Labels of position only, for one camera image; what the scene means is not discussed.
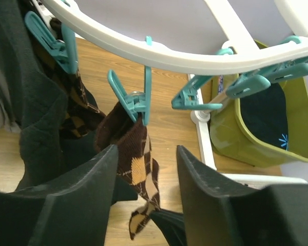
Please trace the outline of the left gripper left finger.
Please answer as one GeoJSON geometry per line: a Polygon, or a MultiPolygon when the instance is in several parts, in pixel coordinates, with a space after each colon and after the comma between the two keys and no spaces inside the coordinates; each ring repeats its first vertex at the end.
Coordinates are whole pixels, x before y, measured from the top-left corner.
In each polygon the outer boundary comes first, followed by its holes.
{"type": "Polygon", "coordinates": [[[50,182],[0,192],[0,245],[103,245],[117,164],[110,145],[50,182]]]}

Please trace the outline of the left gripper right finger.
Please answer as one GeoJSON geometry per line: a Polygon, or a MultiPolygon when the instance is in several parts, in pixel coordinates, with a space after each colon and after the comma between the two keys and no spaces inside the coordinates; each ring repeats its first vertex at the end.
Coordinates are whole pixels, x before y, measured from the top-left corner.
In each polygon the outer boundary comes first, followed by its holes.
{"type": "Polygon", "coordinates": [[[253,189],[177,146],[189,245],[308,245],[308,184],[253,189]]]}

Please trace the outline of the argyle brown sock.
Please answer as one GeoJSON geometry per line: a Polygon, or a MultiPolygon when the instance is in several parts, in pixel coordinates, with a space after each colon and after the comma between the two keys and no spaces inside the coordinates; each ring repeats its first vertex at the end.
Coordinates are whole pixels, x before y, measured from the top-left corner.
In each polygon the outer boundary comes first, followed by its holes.
{"type": "Polygon", "coordinates": [[[84,86],[79,70],[75,74],[66,73],[32,33],[29,30],[28,32],[33,50],[45,75],[67,95],[67,110],[60,126],[60,136],[65,139],[78,139],[94,131],[105,114],[98,108],[94,97],[84,86]]]}
{"type": "Polygon", "coordinates": [[[151,141],[141,115],[134,122],[121,103],[117,103],[99,124],[94,140],[97,152],[109,145],[118,147],[117,176],[146,201],[131,214],[129,235],[133,240],[150,221],[151,212],[161,208],[159,164],[151,155],[151,141]]]}

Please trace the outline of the white round clip hanger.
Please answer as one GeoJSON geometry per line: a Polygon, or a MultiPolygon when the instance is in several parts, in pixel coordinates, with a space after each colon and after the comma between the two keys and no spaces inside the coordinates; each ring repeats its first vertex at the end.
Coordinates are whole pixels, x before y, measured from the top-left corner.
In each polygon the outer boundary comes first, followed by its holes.
{"type": "Polygon", "coordinates": [[[93,44],[147,66],[202,75],[308,56],[308,1],[43,1],[93,44]]]}

